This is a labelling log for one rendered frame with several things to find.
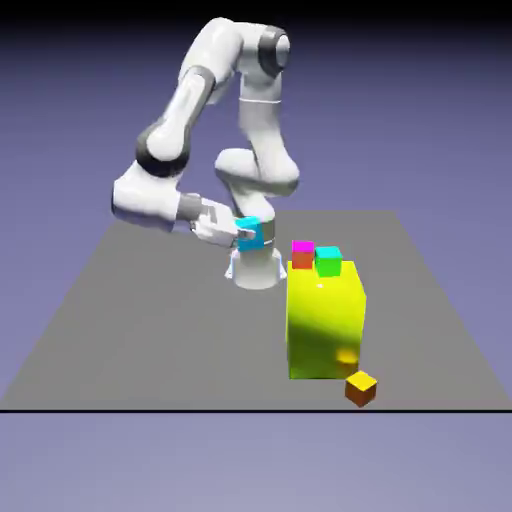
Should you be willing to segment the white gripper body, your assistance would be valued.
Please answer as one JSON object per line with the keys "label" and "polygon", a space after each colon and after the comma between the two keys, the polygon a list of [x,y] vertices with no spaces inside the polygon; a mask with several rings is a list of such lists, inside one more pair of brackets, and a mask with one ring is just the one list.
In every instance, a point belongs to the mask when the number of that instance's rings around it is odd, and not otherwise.
{"label": "white gripper body", "polygon": [[231,208],[206,198],[201,199],[201,210],[191,222],[191,231],[198,239],[221,247],[232,247],[238,237]]}

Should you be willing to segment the small blue cube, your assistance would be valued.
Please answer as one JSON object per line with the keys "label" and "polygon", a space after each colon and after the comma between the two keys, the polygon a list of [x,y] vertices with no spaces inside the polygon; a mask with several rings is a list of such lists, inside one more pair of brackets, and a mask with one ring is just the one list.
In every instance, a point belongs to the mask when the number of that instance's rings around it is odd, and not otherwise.
{"label": "small blue cube", "polygon": [[242,217],[235,220],[235,224],[239,229],[252,229],[256,232],[256,237],[252,240],[238,239],[237,249],[240,252],[262,249],[264,247],[264,235],[261,220],[256,216]]}

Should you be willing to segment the small red cube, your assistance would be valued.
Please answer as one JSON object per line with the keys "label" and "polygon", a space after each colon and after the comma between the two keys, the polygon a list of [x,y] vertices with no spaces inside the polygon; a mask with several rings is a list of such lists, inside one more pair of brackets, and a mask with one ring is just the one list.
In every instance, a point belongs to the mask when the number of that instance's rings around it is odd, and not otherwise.
{"label": "small red cube", "polygon": [[292,268],[311,270],[314,262],[315,245],[311,240],[292,241]]}

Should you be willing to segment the small green cube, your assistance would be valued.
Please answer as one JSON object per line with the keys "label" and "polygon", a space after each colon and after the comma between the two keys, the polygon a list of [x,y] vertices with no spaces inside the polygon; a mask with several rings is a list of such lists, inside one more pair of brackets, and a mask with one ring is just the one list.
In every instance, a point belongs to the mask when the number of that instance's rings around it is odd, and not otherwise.
{"label": "small green cube", "polygon": [[339,277],[343,255],[337,246],[317,246],[315,248],[315,269],[319,277]]}

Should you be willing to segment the small orange cube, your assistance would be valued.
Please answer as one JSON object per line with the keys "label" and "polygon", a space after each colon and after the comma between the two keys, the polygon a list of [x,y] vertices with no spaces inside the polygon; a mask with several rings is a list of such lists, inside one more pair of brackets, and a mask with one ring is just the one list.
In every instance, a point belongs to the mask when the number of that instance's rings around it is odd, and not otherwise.
{"label": "small orange cube", "polygon": [[345,380],[345,397],[358,407],[375,399],[378,380],[364,371],[357,371]]}

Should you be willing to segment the large yellow box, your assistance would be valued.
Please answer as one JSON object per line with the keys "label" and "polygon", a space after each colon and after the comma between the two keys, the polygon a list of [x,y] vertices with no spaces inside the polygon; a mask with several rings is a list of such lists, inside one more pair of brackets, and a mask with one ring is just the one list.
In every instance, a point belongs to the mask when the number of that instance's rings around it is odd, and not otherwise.
{"label": "large yellow box", "polygon": [[345,379],[358,371],[366,293],[355,263],[321,277],[288,269],[286,344],[291,379]]}

